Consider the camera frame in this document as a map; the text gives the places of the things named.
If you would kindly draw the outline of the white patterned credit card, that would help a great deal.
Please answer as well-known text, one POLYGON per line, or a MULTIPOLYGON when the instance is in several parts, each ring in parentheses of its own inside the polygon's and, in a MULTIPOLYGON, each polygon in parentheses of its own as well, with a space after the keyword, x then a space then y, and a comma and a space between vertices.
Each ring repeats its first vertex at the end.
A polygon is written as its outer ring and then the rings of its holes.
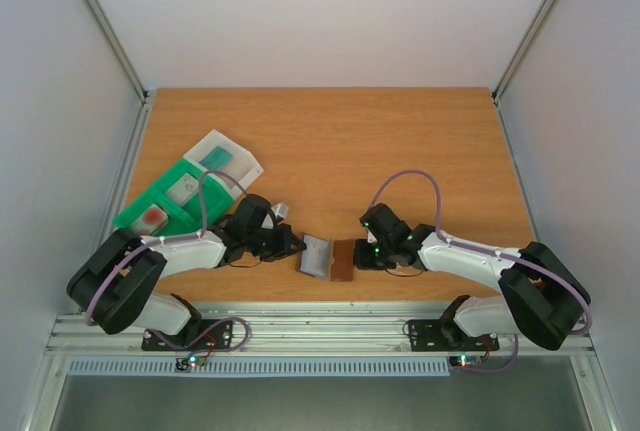
POLYGON ((166 195, 178 206, 184 206, 197 193, 199 181, 189 173, 185 173, 166 191, 166 195))

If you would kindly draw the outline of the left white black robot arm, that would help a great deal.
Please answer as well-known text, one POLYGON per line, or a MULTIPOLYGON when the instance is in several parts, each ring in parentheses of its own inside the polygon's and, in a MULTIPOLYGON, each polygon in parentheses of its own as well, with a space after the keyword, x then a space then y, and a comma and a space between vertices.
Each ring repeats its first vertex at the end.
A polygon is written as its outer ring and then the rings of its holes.
POLYGON ((87 323, 108 335, 140 327, 149 334, 146 348, 193 350, 223 321, 204 319, 176 294, 155 293, 158 281, 232 266, 245 254, 266 263, 303 253, 305 242, 284 219, 268 200, 248 194, 232 213, 195 232, 152 237, 118 229, 71 277, 66 293, 87 323))

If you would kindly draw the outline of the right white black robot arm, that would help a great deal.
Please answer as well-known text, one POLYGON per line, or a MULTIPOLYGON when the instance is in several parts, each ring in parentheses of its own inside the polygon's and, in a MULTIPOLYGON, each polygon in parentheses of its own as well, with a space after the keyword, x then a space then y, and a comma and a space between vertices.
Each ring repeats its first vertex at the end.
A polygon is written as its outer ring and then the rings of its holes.
POLYGON ((495 291, 489 298, 462 295, 443 312, 439 334, 453 349, 495 333, 522 335, 556 351, 586 317, 589 294, 541 243, 499 248, 459 239, 426 224, 410 228, 383 203, 370 207, 360 223, 368 235, 356 242, 356 268, 444 272, 495 291))

